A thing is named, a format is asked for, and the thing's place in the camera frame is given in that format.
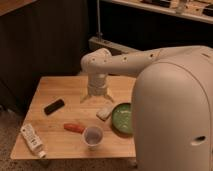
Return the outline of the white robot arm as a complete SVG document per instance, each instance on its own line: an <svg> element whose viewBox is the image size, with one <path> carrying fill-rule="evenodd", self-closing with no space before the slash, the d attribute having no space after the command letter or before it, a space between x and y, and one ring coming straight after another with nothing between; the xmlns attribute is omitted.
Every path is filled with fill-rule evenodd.
<svg viewBox="0 0 213 171"><path fill-rule="evenodd" d="M136 79L131 97L138 171L213 171L213 48L178 46L82 57L88 93L108 74Z"/></svg>

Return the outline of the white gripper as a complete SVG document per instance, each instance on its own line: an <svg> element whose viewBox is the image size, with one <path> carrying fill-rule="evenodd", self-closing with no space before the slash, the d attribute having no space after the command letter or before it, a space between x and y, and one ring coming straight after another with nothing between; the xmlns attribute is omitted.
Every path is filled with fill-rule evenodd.
<svg viewBox="0 0 213 171"><path fill-rule="evenodd" d="M107 75L106 74L89 74L88 75L88 94L80 98L80 103L84 103L91 96L104 96L105 99L114 103L114 99L107 94Z"/></svg>

